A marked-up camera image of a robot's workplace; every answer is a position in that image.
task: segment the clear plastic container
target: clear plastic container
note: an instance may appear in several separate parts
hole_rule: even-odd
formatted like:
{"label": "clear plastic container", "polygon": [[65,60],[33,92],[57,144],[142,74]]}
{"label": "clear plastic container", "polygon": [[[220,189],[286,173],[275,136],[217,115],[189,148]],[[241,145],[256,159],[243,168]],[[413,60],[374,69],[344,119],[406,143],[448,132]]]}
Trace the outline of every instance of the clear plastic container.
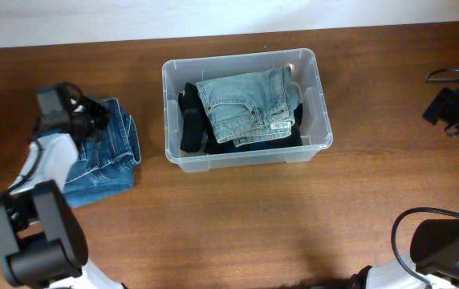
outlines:
{"label": "clear plastic container", "polygon": [[[299,92],[303,103],[303,122],[300,127],[303,146],[218,155],[186,153],[180,150],[183,118],[177,96],[183,91],[185,83],[266,71],[287,65],[290,65],[294,88]],[[327,149],[333,143],[315,54],[309,49],[169,60],[162,67],[162,79],[165,156],[187,173],[237,165],[309,161],[321,149]]]}

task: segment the blue jeans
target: blue jeans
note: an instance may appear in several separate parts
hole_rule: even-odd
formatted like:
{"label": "blue jeans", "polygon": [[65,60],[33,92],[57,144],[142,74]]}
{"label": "blue jeans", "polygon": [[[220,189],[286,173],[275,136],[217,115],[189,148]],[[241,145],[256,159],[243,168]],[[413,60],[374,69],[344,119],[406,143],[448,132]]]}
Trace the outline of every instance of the blue jeans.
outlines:
{"label": "blue jeans", "polygon": [[63,190],[69,206],[79,207],[133,187],[133,167],[140,163],[135,122],[119,107],[118,99],[104,100],[110,121],[104,138],[84,142]]}
{"label": "blue jeans", "polygon": [[218,143],[236,147],[291,134],[299,96],[290,67],[209,79],[196,83]]}

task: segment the denim shorts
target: denim shorts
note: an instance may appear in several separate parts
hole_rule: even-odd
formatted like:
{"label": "denim shorts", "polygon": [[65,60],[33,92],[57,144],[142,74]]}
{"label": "denim shorts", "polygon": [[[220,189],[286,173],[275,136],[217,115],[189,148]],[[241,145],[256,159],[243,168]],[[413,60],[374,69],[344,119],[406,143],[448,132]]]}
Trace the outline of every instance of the denim shorts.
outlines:
{"label": "denim shorts", "polygon": [[79,157],[67,175],[64,197],[69,206],[79,207],[133,187],[133,168],[140,163],[135,122],[119,107],[109,104],[110,121],[102,141],[82,143]]}
{"label": "denim shorts", "polygon": [[299,96],[290,67],[210,79],[196,83],[218,143],[235,146],[290,135]]}

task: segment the wood grain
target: wood grain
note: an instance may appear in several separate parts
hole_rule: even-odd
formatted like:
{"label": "wood grain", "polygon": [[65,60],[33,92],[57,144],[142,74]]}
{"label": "wood grain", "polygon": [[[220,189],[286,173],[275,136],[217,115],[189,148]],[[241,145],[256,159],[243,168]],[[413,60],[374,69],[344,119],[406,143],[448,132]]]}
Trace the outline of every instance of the wood grain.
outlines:
{"label": "wood grain", "polygon": [[[165,61],[298,47],[317,56],[329,149],[306,163],[193,174],[167,161]],[[440,67],[459,67],[459,22],[0,49],[0,191],[26,157],[34,90],[69,80],[119,97],[140,138],[136,187],[75,210],[108,276],[130,288],[347,278],[393,259],[390,229],[403,210],[459,208],[459,140],[421,118],[441,89],[424,77]],[[426,218],[401,224],[401,250]]]}

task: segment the storage box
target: storage box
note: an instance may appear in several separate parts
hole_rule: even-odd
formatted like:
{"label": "storage box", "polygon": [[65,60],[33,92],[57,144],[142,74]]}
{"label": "storage box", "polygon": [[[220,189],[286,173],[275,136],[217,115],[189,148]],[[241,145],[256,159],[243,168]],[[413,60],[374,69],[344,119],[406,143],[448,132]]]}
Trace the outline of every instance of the storage box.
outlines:
{"label": "storage box", "polygon": [[[180,150],[183,119],[177,97],[187,82],[195,84],[207,79],[266,71],[287,65],[290,65],[294,88],[303,103],[303,122],[300,128],[303,146],[218,155],[185,153]],[[162,67],[162,79],[165,156],[187,173],[236,165],[309,161],[333,142],[315,54],[309,49],[169,60]]]}

